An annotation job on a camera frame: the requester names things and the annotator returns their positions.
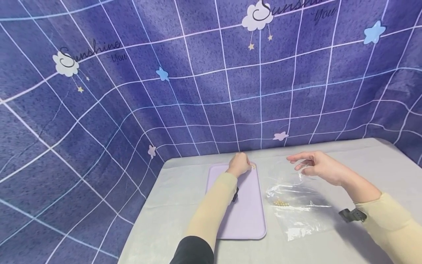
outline star print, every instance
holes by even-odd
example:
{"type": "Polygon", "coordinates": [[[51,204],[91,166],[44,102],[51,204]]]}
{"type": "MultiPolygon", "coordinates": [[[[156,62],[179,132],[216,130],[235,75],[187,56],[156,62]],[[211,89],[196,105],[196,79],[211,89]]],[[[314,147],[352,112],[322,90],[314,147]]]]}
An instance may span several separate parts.
{"type": "Polygon", "coordinates": [[[162,81],[170,81],[168,79],[168,72],[166,72],[165,70],[163,70],[161,67],[159,70],[155,71],[159,76],[160,76],[160,80],[162,81]]]}
{"type": "Polygon", "coordinates": [[[153,159],[155,157],[155,149],[157,147],[153,147],[153,146],[149,146],[149,150],[148,150],[148,154],[151,156],[151,159],[153,159]]]}
{"type": "Polygon", "coordinates": [[[279,140],[279,141],[283,141],[285,138],[287,138],[289,135],[286,134],[286,131],[283,131],[279,134],[274,134],[274,138],[273,140],[279,140]]]}
{"type": "Polygon", "coordinates": [[[363,31],[365,34],[363,44],[366,45],[370,42],[377,44],[379,41],[379,36],[384,33],[385,30],[386,27],[381,26],[381,21],[378,20],[373,27],[369,27],[363,31]]]}

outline right hand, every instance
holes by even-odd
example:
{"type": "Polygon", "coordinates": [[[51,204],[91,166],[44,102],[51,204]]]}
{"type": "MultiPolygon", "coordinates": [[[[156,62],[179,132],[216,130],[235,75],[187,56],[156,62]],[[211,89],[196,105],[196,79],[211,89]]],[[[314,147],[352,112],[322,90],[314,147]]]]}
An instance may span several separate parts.
{"type": "Polygon", "coordinates": [[[233,174],[236,178],[251,169],[251,163],[248,155],[243,152],[236,153],[229,163],[229,169],[226,172],[233,174]]]}
{"type": "Polygon", "coordinates": [[[296,171],[306,167],[301,172],[303,175],[319,176],[336,186],[344,186],[351,177],[356,175],[354,171],[321,151],[301,152],[287,157],[287,160],[290,163],[304,160],[295,167],[296,171]]]}

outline blue backdrop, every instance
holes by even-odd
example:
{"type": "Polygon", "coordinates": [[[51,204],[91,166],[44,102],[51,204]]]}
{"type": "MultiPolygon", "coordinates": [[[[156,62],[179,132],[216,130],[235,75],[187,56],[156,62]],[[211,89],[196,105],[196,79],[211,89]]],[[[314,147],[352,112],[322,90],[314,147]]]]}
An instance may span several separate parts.
{"type": "Polygon", "coordinates": [[[0,6],[2,264],[116,263],[170,158],[379,137],[422,166],[420,0],[0,6]]]}

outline clear plastic bag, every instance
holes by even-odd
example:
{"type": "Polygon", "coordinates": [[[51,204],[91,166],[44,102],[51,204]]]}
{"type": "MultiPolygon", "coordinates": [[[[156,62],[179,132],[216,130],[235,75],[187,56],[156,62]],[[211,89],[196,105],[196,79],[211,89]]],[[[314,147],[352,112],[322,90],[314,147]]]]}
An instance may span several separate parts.
{"type": "Polygon", "coordinates": [[[334,228],[337,212],[316,190],[310,188],[312,179],[300,172],[290,170],[292,164],[280,171],[276,164],[277,183],[267,192],[267,200],[286,234],[287,241],[334,228]]]}

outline black sleeve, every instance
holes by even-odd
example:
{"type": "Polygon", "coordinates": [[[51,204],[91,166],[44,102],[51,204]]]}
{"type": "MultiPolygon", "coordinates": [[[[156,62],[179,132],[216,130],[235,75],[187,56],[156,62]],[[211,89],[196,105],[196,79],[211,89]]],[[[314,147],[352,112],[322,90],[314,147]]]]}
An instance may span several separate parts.
{"type": "Polygon", "coordinates": [[[208,243],[200,237],[182,239],[170,264],[213,264],[214,253],[208,243]]]}

